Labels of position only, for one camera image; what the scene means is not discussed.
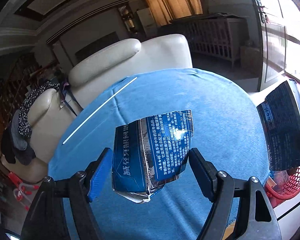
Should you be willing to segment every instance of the blue tablecloth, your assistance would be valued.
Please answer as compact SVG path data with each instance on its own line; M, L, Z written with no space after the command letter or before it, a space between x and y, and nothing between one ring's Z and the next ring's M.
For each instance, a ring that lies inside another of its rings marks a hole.
M103 106L64 145L62 142L111 95L134 77L132 84ZM197 147L207 161L233 178L269 174L265 137L256 107L230 80L198 69L167 69L131 76L112 85L73 121L49 163L55 180L84 170L105 147L113 149L117 126L136 119L191 109ZM64 200L68 228L77 239L70 204ZM149 203L135 204L112 191L111 171L91 207L105 239L196 239L211 208L190 166ZM234 200L229 222L236 217Z

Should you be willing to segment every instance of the white straw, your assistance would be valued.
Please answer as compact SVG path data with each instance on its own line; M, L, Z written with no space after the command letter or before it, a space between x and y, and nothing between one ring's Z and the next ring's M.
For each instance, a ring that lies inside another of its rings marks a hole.
M128 85L130 85L133 81L135 81L137 79L137 77L135 77L134 79L132 79L128 84L124 85L122 88L120 88L116 93L114 93L114 95L112 95L106 102L104 102L101 106L99 106L92 114L90 114L88 116L88 118L86 120L84 120L73 132L72 134L69 135L69 137L62 143L62 144L65 144L70 138L71 136L74 135L74 133L79 130L79 128L81 126L84 125L85 122L87 122L97 111L99 111L99 109L101 107L103 107L106 103L108 103L112 98L114 98L119 92L121 92L124 88L126 88Z

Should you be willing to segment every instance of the blue gripper pad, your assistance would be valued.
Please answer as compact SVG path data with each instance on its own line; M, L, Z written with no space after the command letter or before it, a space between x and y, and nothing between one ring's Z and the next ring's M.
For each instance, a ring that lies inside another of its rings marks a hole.
M105 148L97 160L100 164L90 180L90 189L88 192L90 202L100 195L106 177L109 175L109 170L112 168L112 156L113 151L110 148Z

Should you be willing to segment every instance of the white leather sofa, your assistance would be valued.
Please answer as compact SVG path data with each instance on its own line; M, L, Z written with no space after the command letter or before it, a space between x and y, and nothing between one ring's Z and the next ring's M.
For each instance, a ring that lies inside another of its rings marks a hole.
M85 108L113 83L133 74L167 68L192 68L187 40L180 34L157 37L143 43L127 39L114 43L76 65L69 73L71 90ZM66 100L79 113L80 108L67 97ZM40 181L48 172L48 163L57 144L76 116L60 101L55 89L46 90L31 106L28 121L33 128L30 145L36 158L28 166L18 160L2 163L21 179Z

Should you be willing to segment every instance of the bolt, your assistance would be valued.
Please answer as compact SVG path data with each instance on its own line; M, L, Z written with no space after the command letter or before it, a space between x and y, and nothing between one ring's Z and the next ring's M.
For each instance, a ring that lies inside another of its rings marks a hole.
M255 177L255 176L252 176L250 179L251 179L251 181L254 182L254 183L259 182L258 178Z
M45 183L49 183L51 181L51 177L50 176L45 176L43 179L43 182Z
M84 171L78 171L75 175L76 175L78 178L82 178L82 177L85 175L85 172L84 172Z
M219 175L220 177L225 178L225 177L227 176L227 173L226 173L225 171L219 171L219 172L218 172L218 175Z

